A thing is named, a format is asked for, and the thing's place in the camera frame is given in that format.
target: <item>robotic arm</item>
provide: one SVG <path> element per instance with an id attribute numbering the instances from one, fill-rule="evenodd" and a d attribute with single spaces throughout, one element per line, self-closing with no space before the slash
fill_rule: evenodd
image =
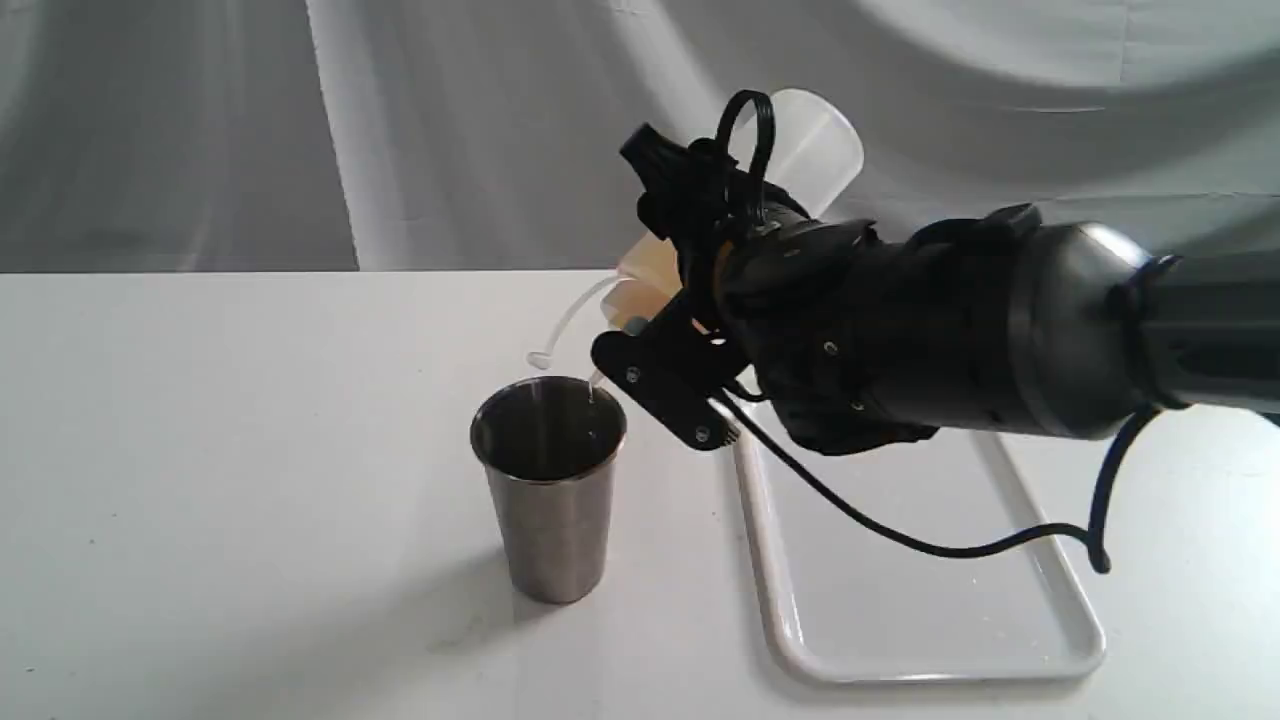
<path id="1" fill-rule="evenodd" d="M 741 170 L 728 140 L 746 102 L 759 140 Z M 1140 418 L 1132 436 L 1197 402 L 1280 411 L 1280 252 L 1152 258 L 1102 224 L 1046 225 L 1032 205 L 886 243 L 873 222 L 822 223 L 765 182 L 772 140 L 768 97 L 742 91 L 714 138 L 684 147 L 644 126 L 622 147 L 645 187 L 640 219 L 675 245 L 684 290 L 591 355 L 690 447 L 736 437 L 712 400 L 756 429 L 727 395 L 771 401 L 824 455 L 943 427 L 1097 438 Z M 735 380 L 748 365 L 763 396 Z M 1056 528 L 1102 571 L 1105 500 L 1097 528 Z"/>

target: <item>cup rim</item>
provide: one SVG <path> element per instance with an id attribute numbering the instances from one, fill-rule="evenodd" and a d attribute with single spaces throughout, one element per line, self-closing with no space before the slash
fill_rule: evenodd
<path id="1" fill-rule="evenodd" d="M 622 410 L 622 404 L 620 404 L 618 400 L 616 397 L 613 397 L 613 393 L 609 392 L 609 391 L 607 391 L 605 388 L 603 388 L 600 386 L 595 386 L 594 389 L 593 389 L 593 392 L 596 396 L 596 401 L 599 401 L 599 400 L 603 398 L 605 401 L 605 404 L 609 405 L 609 409 L 613 410 L 614 413 L 617 413 L 617 415 L 618 415 L 618 442 L 613 446 L 613 450 L 607 456 L 604 456 L 604 459 L 600 460 L 599 462 L 596 462 L 596 464 L 586 468 L 585 470 L 575 473 L 572 475 L 566 475 L 563 478 L 556 478 L 556 479 L 550 479 L 550 480 L 536 480 L 536 479 L 530 479 L 530 478 L 521 478 L 521 477 L 515 475 L 515 474 L 512 474 L 512 473 L 509 473 L 509 471 L 507 471 L 507 470 L 504 470 L 502 468 L 498 468 L 497 465 L 494 465 L 493 462 L 490 462 L 489 459 L 486 459 L 484 456 L 484 454 L 480 451 L 480 446 L 479 446 L 479 442 L 477 442 L 477 434 L 479 434 L 479 429 L 480 429 L 480 418 L 484 416 L 485 411 L 490 410 L 497 402 L 499 402 L 506 396 L 511 395 L 512 392 L 516 392 L 517 389 L 520 389 L 522 387 L 534 386 L 534 384 L 539 384 L 539 383 L 547 383 L 547 382 L 562 382 L 562 383 L 567 382 L 568 384 L 573 384 L 573 386 L 579 386 L 579 387 L 590 387 L 591 386 L 590 382 L 588 382 L 588 380 L 585 380 L 582 378 L 575 378 L 575 377 L 571 377 L 571 375 L 535 375 L 535 377 L 531 377 L 531 378 L 525 378 L 522 380 L 516 380 L 513 383 L 506 384 L 506 386 L 498 388 L 497 391 L 494 391 L 493 395 L 490 395 L 484 402 L 480 404 L 480 407 L 476 410 L 475 415 L 471 416 L 471 428 L 470 428 L 470 432 L 468 432 L 470 438 L 471 438 L 471 452 L 475 454 L 476 460 L 479 460 L 481 465 L 484 465 L 485 468 L 490 468 L 493 470 L 497 470 L 497 471 L 502 473 L 503 475 L 506 475 L 506 477 L 508 477 L 512 480 L 518 482 L 518 483 L 525 483 L 525 484 L 531 484 L 531 486 L 553 486 L 553 484 L 557 484 L 557 483 L 571 483 L 571 482 L 575 482 L 575 480 L 581 480 L 582 478 L 586 478 L 586 477 L 589 477 L 589 475 L 599 471 L 600 468 L 604 468 L 604 466 L 609 465 L 618 456 L 618 451 L 622 450 L 622 446 L 626 443 L 626 439 L 627 439 L 627 414 L 626 414 L 626 411 Z"/>

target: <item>gray fabric backdrop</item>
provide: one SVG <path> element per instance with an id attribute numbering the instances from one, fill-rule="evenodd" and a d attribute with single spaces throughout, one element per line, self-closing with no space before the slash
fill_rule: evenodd
<path id="1" fill-rule="evenodd" d="M 1037 200 L 1280 240 L 1267 0 L 0 0 L 0 269 L 605 266 L 618 143 L 817 91 L 891 237 Z"/>

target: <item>plastic tray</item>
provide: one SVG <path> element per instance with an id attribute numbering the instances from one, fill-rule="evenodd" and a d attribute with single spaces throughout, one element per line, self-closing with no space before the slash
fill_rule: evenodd
<path id="1" fill-rule="evenodd" d="M 772 410 L 762 425 L 854 506 L 943 544 L 977 544 L 1043 521 L 998 436 L 850 457 L 797 448 Z M 982 560 L 942 560 L 879 538 L 827 505 L 750 434 L 739 478 L 774 648 L 826 683 L 1057 679 L 1091 673 L 1105 641 L 1059 541 Z"/>

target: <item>stainless steel cup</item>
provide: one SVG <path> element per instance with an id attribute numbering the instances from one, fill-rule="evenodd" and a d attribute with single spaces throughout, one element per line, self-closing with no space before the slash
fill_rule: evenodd
<path id="1" fill-rule="evenodd" d="M 604 575 L 613 459 L 626 436 L 622 406 L 586 380 L 539 377 L 499 389 L 471 421 L 512 583 L 568 603 Z"/>

